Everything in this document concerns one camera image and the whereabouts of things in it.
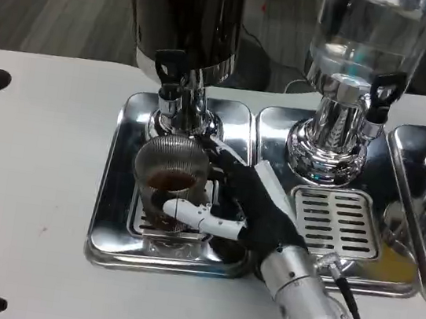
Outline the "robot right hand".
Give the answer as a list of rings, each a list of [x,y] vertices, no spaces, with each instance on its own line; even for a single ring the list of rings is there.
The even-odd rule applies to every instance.
[[[274,252],[284,253],[286,248],[300,249],[307,256],[307,244],[298,233],[271,164],[264,160],[249,166],[214,135],[199,136],[197,140],[222,170],[230,200],[239,207],[241,218],[224,218],[222,206],[196,205],[166,190],[153,193],[152,204],[200,232],[242,243],[261,261]]]

